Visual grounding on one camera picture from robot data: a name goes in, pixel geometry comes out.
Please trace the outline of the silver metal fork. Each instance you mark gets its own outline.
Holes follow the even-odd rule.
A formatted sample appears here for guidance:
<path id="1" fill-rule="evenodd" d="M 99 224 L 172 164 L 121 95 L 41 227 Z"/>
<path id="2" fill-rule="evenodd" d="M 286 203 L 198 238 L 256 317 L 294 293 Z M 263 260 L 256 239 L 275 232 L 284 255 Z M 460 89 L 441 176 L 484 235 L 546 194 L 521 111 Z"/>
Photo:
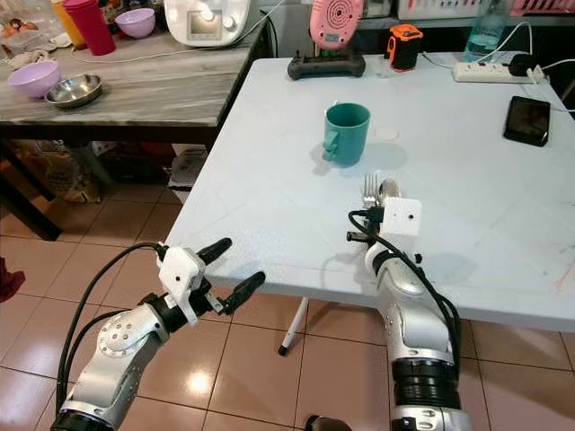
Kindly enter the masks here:
<path id="1" fill-rule="evenodd" d="M 361 189 L 363 208 L 371 209 L 379 207 L 379 172 L 370 172 L 363 177 Z"/>

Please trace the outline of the silver metal spoon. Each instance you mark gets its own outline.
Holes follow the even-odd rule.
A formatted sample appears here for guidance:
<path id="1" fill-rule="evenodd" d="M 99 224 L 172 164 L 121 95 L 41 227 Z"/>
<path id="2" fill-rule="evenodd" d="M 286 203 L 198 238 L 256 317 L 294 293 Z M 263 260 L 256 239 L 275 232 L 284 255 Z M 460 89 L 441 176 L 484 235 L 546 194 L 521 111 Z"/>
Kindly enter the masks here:
<path id="1" fill-rule="evenodd" d="M 384 207 L 389 198 L 401 198 L 403 196 L 399 183 L 394 178 L 385 178 L 377 186 L 376 205 Z"/>

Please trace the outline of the white folding table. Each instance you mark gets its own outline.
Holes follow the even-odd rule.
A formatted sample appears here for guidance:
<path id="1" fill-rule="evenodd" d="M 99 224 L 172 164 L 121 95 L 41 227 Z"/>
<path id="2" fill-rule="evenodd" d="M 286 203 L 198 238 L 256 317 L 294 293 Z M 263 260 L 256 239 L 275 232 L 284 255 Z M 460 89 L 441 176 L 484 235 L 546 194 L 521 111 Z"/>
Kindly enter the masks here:
<path id="1" fill-rule="evenodd" d="M 546 84 L 463 84 L 429 63 L 382 77 L 378 62 L 358 78 L 292 81 L 285 58 L 254 61 L 168 242 L 233 239 L 209 268 L 217 282 L 263 270 L 271 293 L 374 305 L 363 246 L 345 235 L 363 177 L 379 172 L 422 204 L 407 251 L 465 319 L 575 339 L 575 119 L 551 110 L 549 143 L 520 144 L 502 136 L 510 99 L 558 106 Z M 352 167 L 322 159 L 337 102 L 371 114 Z"/>

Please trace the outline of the white storage box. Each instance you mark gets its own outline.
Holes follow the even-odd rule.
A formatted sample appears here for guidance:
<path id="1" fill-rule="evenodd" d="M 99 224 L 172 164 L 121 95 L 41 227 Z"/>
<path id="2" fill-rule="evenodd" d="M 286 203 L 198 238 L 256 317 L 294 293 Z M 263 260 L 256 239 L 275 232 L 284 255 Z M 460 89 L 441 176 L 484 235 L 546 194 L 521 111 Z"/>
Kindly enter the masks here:
<path id="1" fill-rule="evenodd" d="M 173 144 L 172 147 L 175 157 L 170 164 L 168 189 L 172 190 L 181 204 L 185 204 L 204 167 L 209 149 L 204 145 Z"/>

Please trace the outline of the teal ceramic mug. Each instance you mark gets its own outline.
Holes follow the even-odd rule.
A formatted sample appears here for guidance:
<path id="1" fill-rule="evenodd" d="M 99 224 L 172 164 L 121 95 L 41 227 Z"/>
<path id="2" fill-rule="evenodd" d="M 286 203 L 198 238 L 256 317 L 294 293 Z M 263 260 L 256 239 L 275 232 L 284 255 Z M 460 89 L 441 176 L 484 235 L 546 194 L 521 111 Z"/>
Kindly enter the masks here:
<path id="1" fill-rule="evenodd" d="M 370 111 L 362 104 L 337 102 L 324 112 L 322 159 L 337 167 L 352 167 L 365 151 Z"/>

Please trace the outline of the black robot foot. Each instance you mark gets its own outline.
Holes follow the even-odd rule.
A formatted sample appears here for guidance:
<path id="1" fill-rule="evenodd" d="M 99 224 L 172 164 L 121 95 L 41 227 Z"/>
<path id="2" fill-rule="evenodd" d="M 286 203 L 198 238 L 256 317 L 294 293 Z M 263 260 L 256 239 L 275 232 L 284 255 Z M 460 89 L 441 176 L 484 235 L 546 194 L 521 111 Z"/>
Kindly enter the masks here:
<path id="1" fill-rule="evenodd" d="M 348 423 L 332 416 L 312 415 L 305 420 L 305 431 L 352 431 Z"/>

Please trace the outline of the grey wood-top side table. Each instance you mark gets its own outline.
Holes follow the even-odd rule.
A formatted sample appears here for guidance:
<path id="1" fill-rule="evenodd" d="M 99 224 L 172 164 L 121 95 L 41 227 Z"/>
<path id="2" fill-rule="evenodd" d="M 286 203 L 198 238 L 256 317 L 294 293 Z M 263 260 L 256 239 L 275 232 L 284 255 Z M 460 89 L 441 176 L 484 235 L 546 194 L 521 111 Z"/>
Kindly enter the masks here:
<path id="1" fill-rule="evenodd" d="M 194 50 L 170 36 L 118 42 L 90 58 L 66 52 L 62 74 L 102 78 L 102 95 L 75 110 L 24 97 L 0 77 L 0 138 L 61 140 L 95 175 L 103 167 L 91 141 L 157 141 L 212 147 L 252 62 L 270 54 L 266 30 L 227 48 Z"/>

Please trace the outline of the black controller base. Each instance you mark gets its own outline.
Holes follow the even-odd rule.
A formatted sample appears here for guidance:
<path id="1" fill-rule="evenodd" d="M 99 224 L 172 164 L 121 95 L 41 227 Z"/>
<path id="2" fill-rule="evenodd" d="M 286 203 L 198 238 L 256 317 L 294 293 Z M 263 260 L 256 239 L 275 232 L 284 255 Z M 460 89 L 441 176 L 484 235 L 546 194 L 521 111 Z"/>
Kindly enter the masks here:
<path id="1" fill-rule="evenodd" d="M 352 75 L 361 77 L 367 63 L 361 54 L 349 49 L 325 50 L 315 57 L 301 57 L 299 53 L 288 62 L 287 77 L 292 81 L 303 78 Z"/>

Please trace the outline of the dark red cloth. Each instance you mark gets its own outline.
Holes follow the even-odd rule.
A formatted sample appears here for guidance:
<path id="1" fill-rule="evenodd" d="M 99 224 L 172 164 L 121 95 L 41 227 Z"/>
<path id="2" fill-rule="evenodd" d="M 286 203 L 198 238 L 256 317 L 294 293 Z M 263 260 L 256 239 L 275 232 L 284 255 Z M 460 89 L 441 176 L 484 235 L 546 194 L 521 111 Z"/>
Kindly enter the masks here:
<path id="1" fill-rule="evenodd" d="M 26 280 L 26 275 L 24 271 L 9 270 L 7 264 L 5 264 L 5 258 L 0 259 L 0 262 L 0 303 L 5 303 L 5 301 L 12 299 L 21 290 Z"/>

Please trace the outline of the printed yellow bag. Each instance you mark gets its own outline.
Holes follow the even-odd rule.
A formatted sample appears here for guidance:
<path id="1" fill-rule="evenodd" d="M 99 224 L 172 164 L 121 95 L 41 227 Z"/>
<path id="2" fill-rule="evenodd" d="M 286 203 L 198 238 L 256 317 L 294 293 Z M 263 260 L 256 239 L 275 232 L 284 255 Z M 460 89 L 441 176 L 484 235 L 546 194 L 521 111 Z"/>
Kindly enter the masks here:
<path id="1" fill-rule="evenodd" d="M 8 144 L 55 197 L 75 204 L 102 201 L 102 185 L 66 151 L 62 141 L 16 139 Z"/>

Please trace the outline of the orange and black device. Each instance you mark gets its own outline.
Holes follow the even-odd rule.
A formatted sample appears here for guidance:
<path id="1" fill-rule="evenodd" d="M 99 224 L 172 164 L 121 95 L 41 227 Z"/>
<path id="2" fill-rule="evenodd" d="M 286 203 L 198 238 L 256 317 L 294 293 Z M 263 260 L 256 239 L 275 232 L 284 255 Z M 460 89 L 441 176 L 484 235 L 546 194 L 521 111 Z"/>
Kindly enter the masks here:
<path id="1" fill-rule="evenodd" d="M 406 73 L 418 65 L 423 33 L 418 26 L 400 23 L 391 26 L 385 52 L 386 60 L 395 73 Z"/>

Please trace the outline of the white power strip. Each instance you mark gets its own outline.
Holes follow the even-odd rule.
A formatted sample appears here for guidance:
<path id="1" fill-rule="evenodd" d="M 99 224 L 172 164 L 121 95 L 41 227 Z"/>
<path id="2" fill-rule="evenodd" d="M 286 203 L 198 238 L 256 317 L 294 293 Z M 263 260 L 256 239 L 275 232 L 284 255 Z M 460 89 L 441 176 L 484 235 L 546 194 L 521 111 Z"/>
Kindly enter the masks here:
<path id="1" fill-rule="evenodd" d="M 456 63 L 452 76 L 458 83 L 537 84 L 544 74 L 541 68 L 513 71 L 509 63 Z"/>

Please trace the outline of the pink round gadget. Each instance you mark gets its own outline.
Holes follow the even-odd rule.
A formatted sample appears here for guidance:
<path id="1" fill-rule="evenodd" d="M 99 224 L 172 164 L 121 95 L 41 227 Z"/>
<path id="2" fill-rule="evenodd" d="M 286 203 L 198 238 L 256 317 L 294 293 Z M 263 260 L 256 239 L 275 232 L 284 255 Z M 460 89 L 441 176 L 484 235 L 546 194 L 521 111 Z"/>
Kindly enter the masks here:
<path id="1" fill-rule="evenodd" d="M 338 50 L 349 45 L 363 13 L 363 0 L 313 0 L 308 30 L 317 48 Z"/>

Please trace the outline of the stainless steel bowl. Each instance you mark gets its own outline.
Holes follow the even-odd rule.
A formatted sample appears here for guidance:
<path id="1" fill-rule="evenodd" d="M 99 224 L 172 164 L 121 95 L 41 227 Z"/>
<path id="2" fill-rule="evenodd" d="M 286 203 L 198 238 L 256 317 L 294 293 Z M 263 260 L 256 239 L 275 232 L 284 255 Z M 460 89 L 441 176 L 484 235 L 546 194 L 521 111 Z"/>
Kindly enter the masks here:
<path id="1" fill-rule="evenodd" d="M 74 110 L 102 95 L 102 79 L 95 74 L 71 75 L 50 87 L 46 103 L 58 110 Z"/>

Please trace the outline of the black power adapter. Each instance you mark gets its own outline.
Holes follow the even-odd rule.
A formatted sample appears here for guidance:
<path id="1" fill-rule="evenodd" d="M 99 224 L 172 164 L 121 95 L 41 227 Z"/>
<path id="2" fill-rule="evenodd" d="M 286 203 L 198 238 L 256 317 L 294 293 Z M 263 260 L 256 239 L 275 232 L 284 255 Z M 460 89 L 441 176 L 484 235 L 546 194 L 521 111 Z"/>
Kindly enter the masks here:
<path id="1" fill-rule="evenodd" d="M 511 75 L 530 77 L 538 67 L 538 61 L 535 60 L 535 55 L 518 53 L 513 55 L 510 61 L 505 63 L 505 66 Z"/>

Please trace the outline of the green plastic water bottle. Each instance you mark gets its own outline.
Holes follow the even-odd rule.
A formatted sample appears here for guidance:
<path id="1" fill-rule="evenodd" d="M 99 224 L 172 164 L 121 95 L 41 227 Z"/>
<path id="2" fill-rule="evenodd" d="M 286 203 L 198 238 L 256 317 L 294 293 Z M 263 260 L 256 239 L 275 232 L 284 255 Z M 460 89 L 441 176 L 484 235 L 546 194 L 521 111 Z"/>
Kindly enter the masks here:
<path id="1" fill-rule="evenodd" d="M 481 0 L 464 46 L 464 62 L 484 61 L 501 44 L 509 17 L 509 3 L 510 0 Z"/>

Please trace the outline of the white kitchen appliance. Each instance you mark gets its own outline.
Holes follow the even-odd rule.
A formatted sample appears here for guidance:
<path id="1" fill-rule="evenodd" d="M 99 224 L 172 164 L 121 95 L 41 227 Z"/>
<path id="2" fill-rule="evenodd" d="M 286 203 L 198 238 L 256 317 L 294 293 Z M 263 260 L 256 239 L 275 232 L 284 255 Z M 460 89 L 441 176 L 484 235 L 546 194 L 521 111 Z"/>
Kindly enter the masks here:
<path id="1" fill-rule="evenodd" d="M 167 28 L 188 47 L 225 47 L 242 40 L 260 17 L 258 0 L 164 0 Z"/>

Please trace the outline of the small purple bowl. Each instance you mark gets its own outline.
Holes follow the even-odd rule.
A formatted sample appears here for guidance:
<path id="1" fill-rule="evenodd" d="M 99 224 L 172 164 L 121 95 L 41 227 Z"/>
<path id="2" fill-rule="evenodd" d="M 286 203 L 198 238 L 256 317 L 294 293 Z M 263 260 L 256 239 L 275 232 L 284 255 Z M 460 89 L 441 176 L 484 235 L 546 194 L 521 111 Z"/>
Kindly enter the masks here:
<path id="1" fill-rule="evenodd" d="M 114 21 L 120 31 L 135 40 L 141 40 L 155 29 L 155 9 L 145 7 L 132 9 L 132 11 L 120 13 Z"/>

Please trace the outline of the pink plastic basket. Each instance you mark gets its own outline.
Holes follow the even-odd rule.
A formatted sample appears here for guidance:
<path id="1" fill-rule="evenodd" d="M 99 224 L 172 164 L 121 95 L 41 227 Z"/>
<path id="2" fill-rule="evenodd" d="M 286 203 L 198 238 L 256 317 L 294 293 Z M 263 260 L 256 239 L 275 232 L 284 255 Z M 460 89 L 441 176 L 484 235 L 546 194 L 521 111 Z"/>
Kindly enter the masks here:
<path id="1" fill-rule="evenodd" d="M 492 3 L 504 3 L 513 17 L 575 15 L 575 0 L 394 0 L 400 20 L 473 18 Z"/>

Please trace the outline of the large lilac bowl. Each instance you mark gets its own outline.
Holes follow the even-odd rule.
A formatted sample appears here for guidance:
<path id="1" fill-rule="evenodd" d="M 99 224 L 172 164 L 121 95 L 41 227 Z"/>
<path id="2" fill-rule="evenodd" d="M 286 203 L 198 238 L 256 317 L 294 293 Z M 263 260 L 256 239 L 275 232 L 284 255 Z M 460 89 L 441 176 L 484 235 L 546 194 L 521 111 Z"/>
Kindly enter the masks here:
<path id="1" fill-rule="evenodd" d="M 13 71 L 5 79 L 5 82 L 17 92 L 32 99 L 44 98 L 44 95 L 60 81 L 60 66 L 54 60 L 29 63 Z"/>

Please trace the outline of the red plastic cup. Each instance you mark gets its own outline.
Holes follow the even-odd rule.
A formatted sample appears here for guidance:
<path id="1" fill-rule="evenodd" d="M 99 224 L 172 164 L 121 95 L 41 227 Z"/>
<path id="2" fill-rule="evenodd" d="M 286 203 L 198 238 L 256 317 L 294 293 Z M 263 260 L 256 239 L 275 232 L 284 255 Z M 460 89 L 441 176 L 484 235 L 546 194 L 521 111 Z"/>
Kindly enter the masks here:
<path id="1" fill-rule="evenodd" d="M 63 8 L 81 32 L 92 55 L 107 55 L 116 45 L 98 0 L 63 0 Z"/>

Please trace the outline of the clear plastic food container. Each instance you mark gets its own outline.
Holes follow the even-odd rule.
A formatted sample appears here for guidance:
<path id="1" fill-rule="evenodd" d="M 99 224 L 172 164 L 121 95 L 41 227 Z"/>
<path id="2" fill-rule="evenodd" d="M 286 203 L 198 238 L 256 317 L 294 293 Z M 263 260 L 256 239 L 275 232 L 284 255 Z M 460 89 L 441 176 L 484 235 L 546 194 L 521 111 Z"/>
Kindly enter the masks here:
<path id="1" fill-rule="evenodd" d="M 20 13 L 0 13 L 0 53 L 3 60 L 16 60 L 18 55 L 37 52 L 52 52 L 57 45 L 47 30 L 37 23 L 25 20 Z"/>

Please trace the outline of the orange plastic cup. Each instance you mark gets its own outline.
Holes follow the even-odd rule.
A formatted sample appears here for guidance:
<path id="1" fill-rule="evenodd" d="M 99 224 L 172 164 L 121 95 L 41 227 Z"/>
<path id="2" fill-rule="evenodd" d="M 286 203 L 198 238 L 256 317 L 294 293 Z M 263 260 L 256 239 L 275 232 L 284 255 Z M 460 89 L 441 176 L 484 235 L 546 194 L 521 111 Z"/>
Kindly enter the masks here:
<path id="1" fill-rule="evenodd" d="M 71 45 L 77 50 L 86 49 L 87 45 L 82 33 L 75 27 L 73 18 L 71 18 L 69 12 L 63 7 L 63 1 L 65 0 L 49 0 L 50 4 L 52 4 L 53 12 L 60 21 L 62 28 L 65 29 L 66 34 L 68 34 L 68 38 L 71 40 Z"/>

